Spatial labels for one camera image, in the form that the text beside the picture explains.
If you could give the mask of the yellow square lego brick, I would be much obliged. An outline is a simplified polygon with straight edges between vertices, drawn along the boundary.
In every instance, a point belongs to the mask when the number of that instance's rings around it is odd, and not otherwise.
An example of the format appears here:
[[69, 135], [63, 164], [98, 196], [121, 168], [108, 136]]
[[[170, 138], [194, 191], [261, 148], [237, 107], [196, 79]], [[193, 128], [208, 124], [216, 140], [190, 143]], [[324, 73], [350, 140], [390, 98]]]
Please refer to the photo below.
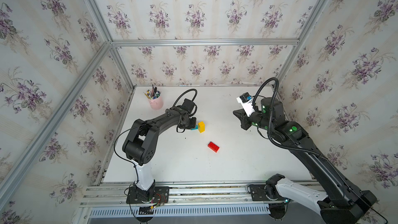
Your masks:
[[205, 131], [205, 123], [203, 121], [198, 123], [198, 131], [203, 133]]

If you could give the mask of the red long lego brick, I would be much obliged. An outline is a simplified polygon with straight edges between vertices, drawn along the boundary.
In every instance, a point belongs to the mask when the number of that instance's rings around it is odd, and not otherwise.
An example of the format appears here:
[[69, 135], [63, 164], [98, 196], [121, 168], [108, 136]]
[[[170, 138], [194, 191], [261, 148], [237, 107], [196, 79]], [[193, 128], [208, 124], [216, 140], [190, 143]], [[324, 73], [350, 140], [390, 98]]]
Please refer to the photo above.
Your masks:
[[217, 153], [219, 151], [219, 149], [220, 149], [220, 147], [218, 145], [216, 145], [215, 143], [213, 143], [213, 142], [209, 142], [207, 147], [209, 149], [211, 149], [212, 151], [214, 151], [215, 153]]

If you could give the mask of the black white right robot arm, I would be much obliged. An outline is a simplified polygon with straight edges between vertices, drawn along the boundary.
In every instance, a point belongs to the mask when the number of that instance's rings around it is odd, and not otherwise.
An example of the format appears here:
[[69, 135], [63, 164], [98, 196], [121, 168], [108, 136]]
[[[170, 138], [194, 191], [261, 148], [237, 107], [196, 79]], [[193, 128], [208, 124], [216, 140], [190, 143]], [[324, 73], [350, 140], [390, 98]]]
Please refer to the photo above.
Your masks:
[[301, 125], [285, 118], [282, 102], [264, 97], [257, 111], [255, 100], [248, 93], [237, 97], [237, 102], [242, 108], [233, 111], [233, 115], [240, 120], [241, 128], [267, 131], [267, 139], [290, 151], [323, 188], [313, 190], [275, 174], [264, 185], [249, 186], [254, 201], [294, 201], [314, 211], [327, 224], [355, 224], [377, 202], [371, 191], [353, 184], [320, 152]]

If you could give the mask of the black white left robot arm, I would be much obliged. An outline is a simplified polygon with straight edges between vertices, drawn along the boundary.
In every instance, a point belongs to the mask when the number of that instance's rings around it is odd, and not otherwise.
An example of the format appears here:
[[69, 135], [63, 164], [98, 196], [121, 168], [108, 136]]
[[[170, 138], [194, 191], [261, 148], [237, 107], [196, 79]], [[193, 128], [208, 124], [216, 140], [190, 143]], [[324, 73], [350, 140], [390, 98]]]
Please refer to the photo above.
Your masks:
[[196, 112], [197, 106], [192, 111], [182, 106], [174, 106], [156, 118], [134, 121], [122, 145], [122, 151], [127, 161], [134, 164], [136, 188], [141, 195], [150, 198], [155, 191], [155, 179], [149, 162], [156, 152], [159, 136], [174, 126], [183, 131], [193, 129], [196, 126]]

